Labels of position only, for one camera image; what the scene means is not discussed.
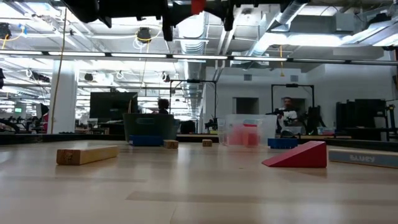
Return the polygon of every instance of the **doorway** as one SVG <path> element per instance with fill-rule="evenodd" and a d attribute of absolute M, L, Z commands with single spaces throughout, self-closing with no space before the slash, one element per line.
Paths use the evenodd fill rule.
<path fill-rule="evenodd" d="M 259 114 L 259 98 L 233 98 L 234 114 Z"/>

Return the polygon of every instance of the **red object in container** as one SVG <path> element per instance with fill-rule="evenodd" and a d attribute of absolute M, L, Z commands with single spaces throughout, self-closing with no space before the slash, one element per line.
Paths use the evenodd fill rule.
<path fill-rule="evenodd" d="M 230 146 L 241 146 L 243 145 L 243 127 L 242 126 L 233 126 L 232 133 L 228 135 L 227 145 Z"/>
<path fill-rule="evenodd" d="M 260 136 L 257 134 L 257 126 L 247 127 L 244 125 L 243 145 L 246 147 L 256 147 L 259 145 Z"/>
<path fill-rule="evenodd" d="M 199 15 L 205 10 L 206 0 L 191 0 L 191 13 L 193 15 Z"/>

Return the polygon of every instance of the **small wooden block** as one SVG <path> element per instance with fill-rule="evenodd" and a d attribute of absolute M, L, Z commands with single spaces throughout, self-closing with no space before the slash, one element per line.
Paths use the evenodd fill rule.
<path fill-rule="evenodd" d="M 117 157 L 118 154 L 119 148 L 117 146 L 92 146 L 58 149 L 57 164 L 78 166 L 89 162 L 114 158 Z"/>
<path fill-rule="evenodd" d="M 164 140 L 163 143 L 166 149 L 178 149 L 178 141 Z"/>
<path fill-rule="evenodd" d="M 203 147 L 211 147 L 213 145 L 213 141 L 209 139 L 204 139 L 201 141 L 201 145 Z"/>

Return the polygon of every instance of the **black frame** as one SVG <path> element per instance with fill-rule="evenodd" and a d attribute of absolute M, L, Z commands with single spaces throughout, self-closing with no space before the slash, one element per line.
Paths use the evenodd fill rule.
<path fill-rule="evenodd" d="M 314 85 L 299 85 L 299 84 L 272 84 L 271 85 L 271 111 L 274 111 L 274 86 L 284 86 L 286 88 L 310 87 L 312 94 L 312 108 L 315 107 L 315 87 Z"/>

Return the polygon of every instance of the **wooden block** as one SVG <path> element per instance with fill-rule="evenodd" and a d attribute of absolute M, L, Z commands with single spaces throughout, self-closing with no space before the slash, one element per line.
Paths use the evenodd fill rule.
<path fill-rule="evenodd" d="M 201 141 L 201 145 L 203 147 L 211 147 L 213 145 L 213 141 L 209 139 L 204 139 Z"/>
<path fill-rule="evenodd" d="M 178 149 L 178 141 L 164 140 L 163 143 L 166 149 Z"/>
<path fill-rule="evenodd" d="M 101 161 L 117 157 L 119 148 L 117 146 L 91 146 L 75 147 L 71 149 L 57 150 L 57 164 L 59 165 L 82 165 L 89 162 Z"/>
<path fill-rule="evenodd" d="M 329 161 L 398 169 L 398 153 L 396 152 L 329 149 Z"/>

